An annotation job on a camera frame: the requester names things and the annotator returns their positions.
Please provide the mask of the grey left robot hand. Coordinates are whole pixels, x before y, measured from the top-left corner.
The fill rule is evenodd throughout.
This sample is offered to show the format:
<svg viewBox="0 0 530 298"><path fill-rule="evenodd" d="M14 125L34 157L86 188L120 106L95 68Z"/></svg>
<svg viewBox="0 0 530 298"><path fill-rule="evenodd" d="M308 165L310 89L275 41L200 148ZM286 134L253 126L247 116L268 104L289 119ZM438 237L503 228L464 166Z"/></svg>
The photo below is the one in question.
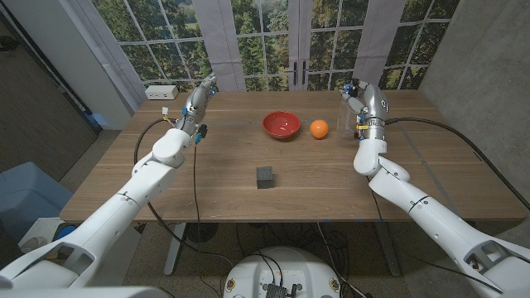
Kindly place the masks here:
<svg viewBox="0 0 530 298"><path fill-rule="evenodd" d="M192 137L195 135L205 117L207 106L215 94L216 81L216 75L212 72L191 92L182 109L182 116L176 122L177 129Z"/></svg>

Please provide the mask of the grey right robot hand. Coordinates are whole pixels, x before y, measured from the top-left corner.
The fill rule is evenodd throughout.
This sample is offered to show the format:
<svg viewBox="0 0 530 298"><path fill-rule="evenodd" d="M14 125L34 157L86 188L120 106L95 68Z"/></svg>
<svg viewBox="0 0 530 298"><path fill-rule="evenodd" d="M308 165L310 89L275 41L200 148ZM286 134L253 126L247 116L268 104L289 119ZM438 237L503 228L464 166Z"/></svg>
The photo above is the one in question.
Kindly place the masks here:
<svg viewBox="0 0 530 298"><path fill-rule="evenodd" d="M340 95L340 137L383 140L388 119L388 100L383 91L377 85L353 79L340 90Z"/></svg>

